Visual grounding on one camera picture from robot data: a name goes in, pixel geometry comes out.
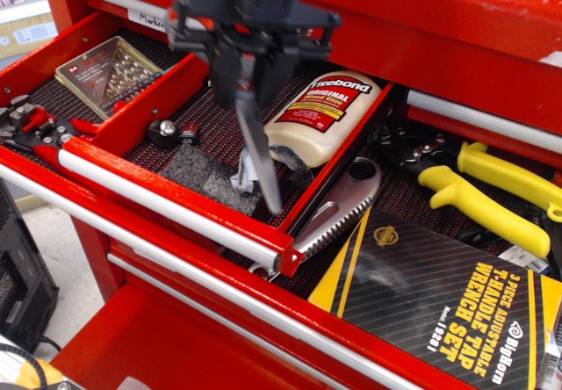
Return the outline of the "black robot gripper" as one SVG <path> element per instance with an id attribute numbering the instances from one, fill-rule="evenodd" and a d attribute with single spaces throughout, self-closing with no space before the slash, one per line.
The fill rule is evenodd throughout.
<path id="1" fill-rule="evenodd" d="M 241 54 L 254 55 L 253 106 L 270 106 L 300 58 L 324 60 L 341 17 L 300 0 L 173 0 L 165 19 L 169 46 L 210 58 L 219 105 L 231 108 Z"/>

